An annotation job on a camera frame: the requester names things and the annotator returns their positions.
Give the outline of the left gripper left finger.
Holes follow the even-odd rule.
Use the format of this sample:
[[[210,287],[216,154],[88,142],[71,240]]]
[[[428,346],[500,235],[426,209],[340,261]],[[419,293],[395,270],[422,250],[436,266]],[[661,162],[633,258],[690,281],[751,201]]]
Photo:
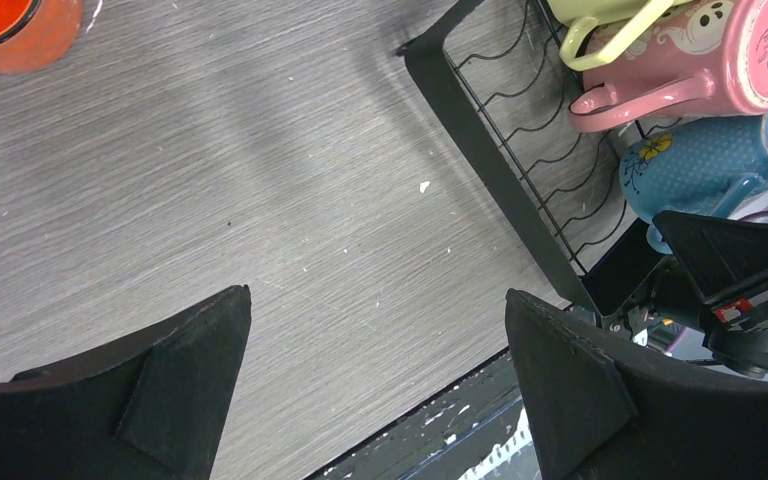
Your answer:
[[[0,383],[0,479],[207,479],[251,327],[234,285]]]

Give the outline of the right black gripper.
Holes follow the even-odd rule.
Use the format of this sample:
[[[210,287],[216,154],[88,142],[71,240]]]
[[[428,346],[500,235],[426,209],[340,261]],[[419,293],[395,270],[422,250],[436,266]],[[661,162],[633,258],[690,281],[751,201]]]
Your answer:
[[[766,377],[768,224],[664,211],[654,226],[687,276],[662,275],[649,311],[700,333],[714,363]]]

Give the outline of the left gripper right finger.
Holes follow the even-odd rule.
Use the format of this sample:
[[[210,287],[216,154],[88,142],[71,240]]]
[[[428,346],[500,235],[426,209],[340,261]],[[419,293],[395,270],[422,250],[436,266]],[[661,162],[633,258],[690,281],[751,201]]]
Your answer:
[[[520,290],[505,327],[546,479],[768,479],[768,382],[695,366]]]

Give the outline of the lime green mug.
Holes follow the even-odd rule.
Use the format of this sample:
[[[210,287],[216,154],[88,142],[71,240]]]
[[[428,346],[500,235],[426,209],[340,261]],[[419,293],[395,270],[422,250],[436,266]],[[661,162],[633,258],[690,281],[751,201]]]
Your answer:
[[[574,71],[586,71],[616,60],[644,31],[683,0],[549,0],[555,18],[567,27],[559,47],[563,63]],[[614,36],[597,50],[580,55],[584,42],[598,27],[618,25]]]

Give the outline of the orange mug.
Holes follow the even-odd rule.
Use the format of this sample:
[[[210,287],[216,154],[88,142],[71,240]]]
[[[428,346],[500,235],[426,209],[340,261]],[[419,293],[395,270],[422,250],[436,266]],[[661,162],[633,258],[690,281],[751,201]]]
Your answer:
[[[0,74],[32,72],[60,59],[82,16],[81,0],[0,0]]]

